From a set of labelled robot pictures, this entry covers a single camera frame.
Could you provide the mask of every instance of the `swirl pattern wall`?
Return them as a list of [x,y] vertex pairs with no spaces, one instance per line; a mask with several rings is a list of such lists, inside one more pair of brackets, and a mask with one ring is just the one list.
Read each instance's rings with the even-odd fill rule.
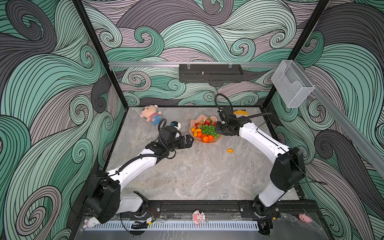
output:
[[70,194],[104,166],[124,108],[71,0],[2,1],[0,16],[0,234],[68,239]]
[[[331,1],[297,61],[384,156],[384,2],[355,2]],[[335,239],[381,240],[384,180],[370,159],[313,95],[287,109],[276,94],[269,109],[280,140],[303,149],[307,174],[328,183],[302,188],[319,204]]]
[[[317,1],[83,0],[109,61],[252,61],[288,58]],[[261,105],[271,69],[244,69],[245,83],[179,83],[178,69],[115,68],[129,105]]]

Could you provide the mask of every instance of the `gray marble surface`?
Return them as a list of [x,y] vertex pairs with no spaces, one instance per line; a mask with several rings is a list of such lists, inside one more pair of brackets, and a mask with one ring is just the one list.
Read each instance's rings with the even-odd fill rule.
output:
[[[140,118],[142,108],[130,108],[107,169],[123,165],[139,154],[158,135],[157,126]],[[258,108],[245,108],[249,114]],[[180,122],[188,134],[190,120],[200,114],[217,116],[217,108],[159,108],[167,124]],[[255,125],[262,117],[253,118]],[[266,124],[261,130],[270,134]],[[189,149],[177,150],[133,179],[122,193],[139,191],[151,200],[252,200],[268,184],[272,163],[256,147],[238,136],[224,136],[215,144],[194,141]],[[294,189],[282,200],[298,199]]]

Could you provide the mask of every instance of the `plush doll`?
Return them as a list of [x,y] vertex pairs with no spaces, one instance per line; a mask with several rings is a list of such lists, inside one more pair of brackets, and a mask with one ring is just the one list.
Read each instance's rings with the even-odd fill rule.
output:
[[143,108],[141,111],[140,117],[146,118],[147,122],[151,122],[153,125],[158,125],[161,119],[161,111],[156,112],[157,105],[148,105]]

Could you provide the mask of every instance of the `wire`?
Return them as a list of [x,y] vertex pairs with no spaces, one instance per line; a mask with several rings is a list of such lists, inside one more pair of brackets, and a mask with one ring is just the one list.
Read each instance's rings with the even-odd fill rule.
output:
[[152,212],[155,214],[155,217],[157,217],[157,214],[153,209],[148,209],[148,210],[152,210]]
[[260,124],[259,126],[257,126],[256,131],[257,131],[257,130],[259,129],[259,127],[261,127],[264,123],[266,123],[266,121],[263,122],[262,124]]
[[321,185],[328,185],[328,183],[326,183],[326,182],[319,182],[319,181],[316,181],[316,180],[315,180],[315,181],[299,182],[299,183],[293,185],[293,187],[295,187],[295,186],[297,186],[297,185],[300,185],[300,184],[303,184],[303,183],[311,183],[311,182],[319,183],[319,184],[321,184]]
[[129,232],[129,234],[131,234],[132,236],[133,236],[133,234],[124,226],[124,224],[122,223],[122,219],[121,219],[121,213],[120,213],[120,221],[121,221],[121,225],[123,226],[123,228],[127,231],[127,232]]
[[328,185],[328,183],[326,183],[326,182],[316,181],[316,180],[314,180],[313,178],[308,177],[308,175],[306,175],[305,172],[303,172],[303,170],[302,170],[302,169],[295,163],[294,160],[291,159],[291,161],[296,165],[296,167],[300,170],[300,172],[302,172],[303,175],[304,175],[305,177],[311,179],[312,182],[317,182],[317,183],[319,183],[319,184],[321,184],[321,185]]
[[232,106],[231,101],[229,100],[229,98],[227,98],[227,96],[225,96],[224,94],[221,94],[221,93],[218,93],[218,94],[216,94],[216,96],[215,96],[215,105],[216,105],[216,107],[217,107],[219,110],[222,110],[221,107],[217,104],[217,96],[222,96],[222,97],[224,97],[224,98],[229,102],[229,105],[231,106],[231,109],[232,109],[232,112],[233,112],[233,106]]
[[140,222],[140,221],[135,221],[135,224],[132,224],[131,228],[138,230],[138,229],[145,229],[148,228],[148,223],[146,221]]
[[[233,112],[233,106],[232,106],[231,101],[229,100],[229,98],[227,98],[224,94],[221,94],[221,93],[218,93],[218,94],[215,95],[215,105],[216,105],[216,107],[219,110],[222,110],[222,108],[217,104],[217,96],[223,96],[229,102],[229,105],[231,106],[231,109],[232,109],[232,112]],[[271,112],[265,112],[265,113],[259,113],[259,114],[255,114],[255,115],[250,115],[250,116],[243,117],[243,118],[239,119],[239,118],[234,118],[232,116],[226,115],[225,112],[223,112],[223,113],[224,113],[224,115],[227,118],[230,118],[230,119],[233,119],[233,120],[245,120],[245,119],[251,119],[251,118],[256,118],[256,117],[261,117],[261,116],[272,114]]]
[[173,150],[171,152],[175,152],[175,155],[173,155],[173,157],[167,157],[168,159],[173,159],[176,156],[176,150]]
[[89,180],[91,180],[91,179],[96,179],[96,178],[112,177],[112,176],[115,176],[116,174],[117,174],[117,173],[112,174],[112,175],[108,175],[108,176],[104,176],[104,177],[91,177],[91,178],[85,179],[84,181],[80,182],[80,183],[73,189],[73,191],[71,192],[71,195],[70,195],[70,209],[71,209],[71,211],[72,211],[74,214],[77,214],[77,215],[79,215],[79,216],[93,216],[92,214],[86,214],[86,215],[83,215],[83,214],[80,214],[80,213],[76,212],[75,210],[73,210],[73,207],[72,207],[72,205],[71,205],[71,202],[72,202],[72,196],[73,196],[74,191],[75,191],[81,184],[83,184],[83,183],[86,182],[86,181],[89,181]]
[[143,157],[161,157],[161,158],[165,158],[165,157],[168,157],[169,156],[169,150],[167,148],[167,146],[165,145],[163,139],[161,138],[161,134],[162,134],[162,131],[163,131],[163,128],[164,126],[167,124],[167,119],[166,118],[163,118],[161,119],[161,121],[159,122],[159,125],[157,127],[158,131],[159,131],[159,136],[157,137],[157,139],[159,139],[161,145],[163,145],[163,147],[165,148],[166,150],[166,154],[164,156],[162,155],[157,155],[157,154],[142,154],[142,155],[138,155],[134,158],[132,158],[131,160],[127,161],[126,163],[124,163],[120,168],[119,168],[119,172],[123,171],[124,168],[126,168],[129,164],[131,164],[132,162],[136,161],[137,159],[141,159]]

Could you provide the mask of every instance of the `pink bowl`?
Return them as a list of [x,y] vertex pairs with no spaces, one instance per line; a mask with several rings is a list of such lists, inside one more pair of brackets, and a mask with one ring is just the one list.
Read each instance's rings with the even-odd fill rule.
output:
[[[218,137],[215,137],[212,141],[203,142],[203,140],[200,137],[193,136],[193,132],[191,130],[193,127],[195,127],[195,123],[200,122],[201,120],[203,120],[205,122],[207,118],[208,117],[206,115],[200,115],[197,119],[192,119],[191,120],[191,125],[189,127],[189,134],[198,142],[202,142],[202,143],[215,143],[215,142],[219,141],[220,139],[222,139],[224,137],[224,135],[220,135]],[[211,119],[212,122],[217,122],[217,117],[215,117],[215,116],[210,117],[210,119]]]

